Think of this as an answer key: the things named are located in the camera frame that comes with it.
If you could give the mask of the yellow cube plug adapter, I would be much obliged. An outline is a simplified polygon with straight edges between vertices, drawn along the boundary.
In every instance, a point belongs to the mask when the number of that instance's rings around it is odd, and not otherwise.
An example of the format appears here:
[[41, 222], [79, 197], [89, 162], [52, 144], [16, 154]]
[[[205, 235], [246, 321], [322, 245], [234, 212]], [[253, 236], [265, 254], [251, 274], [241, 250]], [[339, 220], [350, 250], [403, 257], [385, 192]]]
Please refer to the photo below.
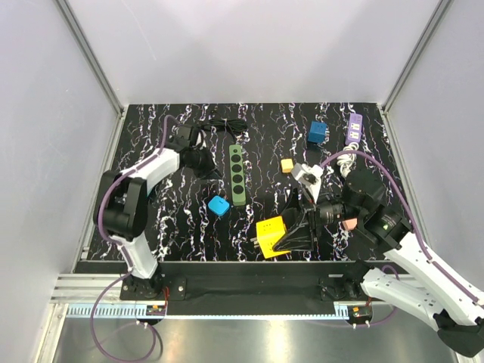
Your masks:
[[274, 250], [275, 244], [286, 234], [286, 231], [281, 216], [266, 219], [256, 223], [256, 237], [252, 239], [252, 242], [262, 251], [265, 259], [288, 254], [289, 250]]

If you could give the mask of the green power strip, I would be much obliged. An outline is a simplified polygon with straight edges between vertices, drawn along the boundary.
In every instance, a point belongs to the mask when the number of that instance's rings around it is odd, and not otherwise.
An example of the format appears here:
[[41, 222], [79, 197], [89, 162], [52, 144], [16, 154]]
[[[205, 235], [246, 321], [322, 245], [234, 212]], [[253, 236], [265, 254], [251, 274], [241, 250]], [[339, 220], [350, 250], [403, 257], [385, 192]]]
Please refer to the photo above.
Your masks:
[[231, 198], [234, 206], [244, 206], [247, 202], [245, 191], [242, 149], [238, 144], [229, 146]]

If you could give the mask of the light blue plug adapter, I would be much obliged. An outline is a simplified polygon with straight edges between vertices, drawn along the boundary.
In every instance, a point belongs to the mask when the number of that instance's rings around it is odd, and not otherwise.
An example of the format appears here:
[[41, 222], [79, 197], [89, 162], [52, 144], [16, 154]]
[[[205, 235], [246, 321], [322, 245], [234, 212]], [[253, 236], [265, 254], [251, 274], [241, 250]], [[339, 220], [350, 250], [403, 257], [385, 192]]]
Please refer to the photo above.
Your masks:
[[217, 216], [223, 216], [230, 209], [230, 203], [223, 197], [214, 196], [208, 203], [208, 208]]

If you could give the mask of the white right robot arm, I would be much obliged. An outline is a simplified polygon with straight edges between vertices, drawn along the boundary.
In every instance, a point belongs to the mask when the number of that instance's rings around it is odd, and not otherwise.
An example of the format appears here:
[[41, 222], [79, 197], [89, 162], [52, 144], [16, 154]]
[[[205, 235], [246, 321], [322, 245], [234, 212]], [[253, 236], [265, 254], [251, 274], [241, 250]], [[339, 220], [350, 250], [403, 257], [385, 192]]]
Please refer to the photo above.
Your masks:
[[369, 172], [353, 171], [335, 197], [321, 197], [322, 171], [296, 166], [302, 185], [282, 212], [285, 235], [276, 252], [313, 247], [324, 227], [354, 219], [352, 233], [367, 247], [390, 259], [415, 280], [417, 289], [367, 262], [358, 260], [339, 278], [321, 278], [321, 295], [333, 301], [369, 297], [413, 315], [437, 332], [456, 353], [472, 358], [483, 350], [483, 292], [440, 258], [408, 219], [383, 204], [384, 186]]

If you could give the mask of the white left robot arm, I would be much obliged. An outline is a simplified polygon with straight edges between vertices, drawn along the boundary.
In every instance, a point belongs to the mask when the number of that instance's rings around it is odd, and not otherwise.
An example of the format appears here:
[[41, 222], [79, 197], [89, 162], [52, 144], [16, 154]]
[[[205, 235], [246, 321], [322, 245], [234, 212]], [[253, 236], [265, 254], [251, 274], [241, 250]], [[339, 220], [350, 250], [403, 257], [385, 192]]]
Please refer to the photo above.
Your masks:
[[163, 292], [160, 265], [150, 251], [146, 234], [148, 204], [153, 189], [166, 177], [189, 168], [201, 180], [222, 177], [195, 125], [180, 126], [154, 152], [122, 171], [101, 176], [93, 212], [100, 235], [121, 252], [128, 267], [128, 289], [146, 299]]

